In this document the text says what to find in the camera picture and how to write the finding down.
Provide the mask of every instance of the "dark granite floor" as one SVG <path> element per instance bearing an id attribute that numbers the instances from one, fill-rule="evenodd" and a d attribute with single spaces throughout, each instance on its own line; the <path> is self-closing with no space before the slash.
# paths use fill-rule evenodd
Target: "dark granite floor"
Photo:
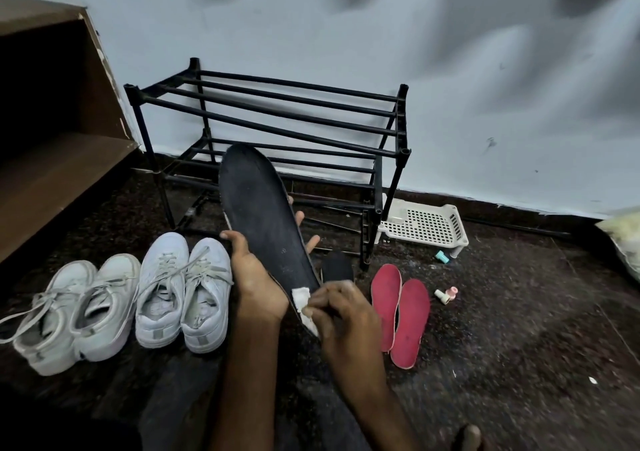
<path id="1" fill-rule="evenodd" d="M 191 198 L 190 191 L 171 196 L 183 207 Z M 64 230 L 28 245 L 19 263 L 9 261 L 18 275 L 3 288 L 1 316 L 28 308 L 31 295 L 61 265 L 77 259 L 99 265 L 119 252 L 142 260 L 166 231 L 145 174 L 86 206 L 67 217 Z M 217 209 L 204 215 L 202 226 L 223 228 Z M 389 381 L 425 447 L 447 449 L 460 426 L 474 422 L 494 449 L 639 449 L 639 288 L 578 246 L 473 223 L 465 228 L 470 246 L 449 265 L 435 261 L 430 247 L 381 242 L 369 272 L 356 272 L 366 292 L 385 263 L 430 291 L 460 290 L 448 306 L 433 301 L 412 370 L 387 360 Z M 303 232 L 319 233 L 325 247 L 356 247 L 355 238 L 311 223 Z M 188 408 L 211 387 L 224 352 L 196 356 L 180 340 L 145 350 L 131 337 L 108 361 L 39 377 L 3 345 L 0 384 L 55 407 L 137 427 L 145 449 L 164 450 Z M 368 449 L 332 387 L 317 343 L 294 318 L 285 320 L 281 335 L 276 414 L 279 450 Z"/>

